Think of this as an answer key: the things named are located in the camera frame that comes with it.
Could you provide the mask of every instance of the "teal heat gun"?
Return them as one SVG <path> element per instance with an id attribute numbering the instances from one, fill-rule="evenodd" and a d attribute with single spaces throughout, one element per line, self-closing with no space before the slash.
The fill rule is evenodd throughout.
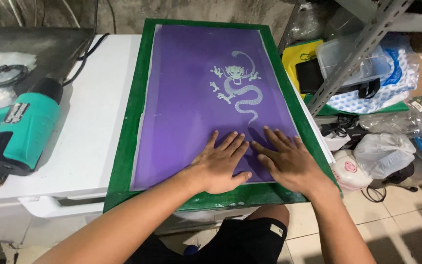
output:
<path id="1" fill-rule="evenodd" d="M 62 95 L 63 86 L 44 77 L 0 109 L 0 172 L 26 176 L 35 170 L 60 117 Z"/>

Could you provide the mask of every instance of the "dragon head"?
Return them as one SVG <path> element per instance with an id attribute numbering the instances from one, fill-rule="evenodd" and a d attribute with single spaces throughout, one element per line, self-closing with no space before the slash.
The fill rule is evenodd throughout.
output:
<path id="1" fill-rule="evenodd" d="M 241 79 L 244 77 L 244 69 L 239 66 L 229 66 L 225 67 L 227 74 L 233 79 L 235 85 L 241 85 Z"/>

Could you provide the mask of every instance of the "shelf rack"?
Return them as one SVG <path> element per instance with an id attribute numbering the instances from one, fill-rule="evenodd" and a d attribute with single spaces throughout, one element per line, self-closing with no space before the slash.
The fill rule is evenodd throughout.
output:
<path id="1" fill-rule="evenodd" d="M 389 31 L 393 32 L 422 32 L 422 15 L 405 13 L 413 0 L 382 0 L 380 4 L 372 0 L 336 0 L 343 8 L 351 12 L 365 23 L 364 29 L 355 40 L 348 56 L 339 63 L 328 75 L 314 97 L 307 104 L 310 114 L 315 117 L 327 101 L 337 92 L 350 72 L 356 69 L 362 59 L 379 44 Z M 283 53 L 289 43 L 291 29 L 305 0 L 297 0 L 283 37 L 278 45 L 278 51 Z"/>

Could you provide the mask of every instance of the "freezer handle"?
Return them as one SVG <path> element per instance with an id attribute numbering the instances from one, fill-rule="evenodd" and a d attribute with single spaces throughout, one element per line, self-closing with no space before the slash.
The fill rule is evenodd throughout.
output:
<path id="1" fill-rule="evenodd" d="M 103 202 L 62 206 L 52 196 L 20 197 L 21 204 L 32 215 L 40 218 L 72 217 L 102 213 Z"/>

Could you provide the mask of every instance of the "tiled floor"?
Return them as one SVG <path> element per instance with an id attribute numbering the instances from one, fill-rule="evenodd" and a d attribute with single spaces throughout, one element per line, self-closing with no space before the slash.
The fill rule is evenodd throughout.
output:
<path id="1" fill-rule="evenodd" d="M 422 190 L 411 193 L 399 187 L 388 187 L 387 197 L 382 203 L 372 203 L 356 192 L 346 195 L 344 203 L 378 263 L 422 263 Z M 312 206 L 303 203 L 287 207 L 291 220 L 278 263 L 323 263 L 318 225 Z M 211 229 L 182 233 L 161 239 L 169 248 L 181 253 L 186 245 L 205 245 L 216 231 Z M 31 264 L 48 248 L 13 249 L 2 244 L 2 250 L 9 260 L 15 253 L 19 253 L 17 264 Z"/>

